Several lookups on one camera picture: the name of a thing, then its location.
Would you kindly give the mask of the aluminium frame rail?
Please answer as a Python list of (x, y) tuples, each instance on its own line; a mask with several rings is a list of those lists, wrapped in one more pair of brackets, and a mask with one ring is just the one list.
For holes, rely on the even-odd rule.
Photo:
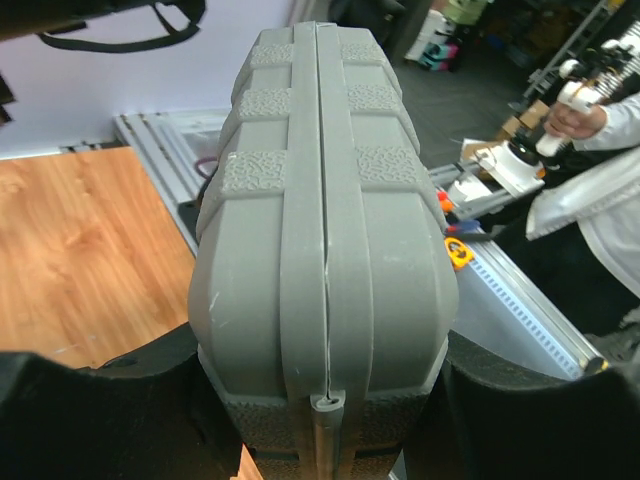
[(130, 146), (160, 194), (188, 248), (197, 251), (195, 205), (215, 163), (227, 109), (133, 113), (114, 118), (119, 140)]

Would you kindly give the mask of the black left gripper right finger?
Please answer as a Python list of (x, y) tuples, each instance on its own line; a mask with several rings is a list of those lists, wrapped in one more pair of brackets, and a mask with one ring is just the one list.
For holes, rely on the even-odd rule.
[(565, 381), (451, 333), (403, 453), (410, 479), (636, 479), (639, 365)]

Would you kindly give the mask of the person in white shirt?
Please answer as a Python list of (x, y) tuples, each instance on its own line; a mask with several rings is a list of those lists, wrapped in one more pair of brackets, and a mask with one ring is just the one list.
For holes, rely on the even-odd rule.
[(538, 194), (496, 242), (610, 362), (639, 359), (639, 97), (587, 114), (561, 103), (545, 130), (617, 156)]

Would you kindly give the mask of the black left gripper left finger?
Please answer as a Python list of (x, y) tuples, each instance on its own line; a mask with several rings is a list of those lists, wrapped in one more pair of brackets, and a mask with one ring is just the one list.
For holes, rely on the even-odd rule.
[(241, 452), (188, 325), (97, 369), (1, 355), (4, 479), (229, 479)]

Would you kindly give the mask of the grey plastic tool case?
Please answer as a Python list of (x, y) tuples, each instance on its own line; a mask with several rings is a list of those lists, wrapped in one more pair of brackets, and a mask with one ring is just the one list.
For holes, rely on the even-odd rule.
[(259, 34), (201, 204), (189, 322), (266, 479), (384, 479), (448, 348), (458, 286), (372, 34)]

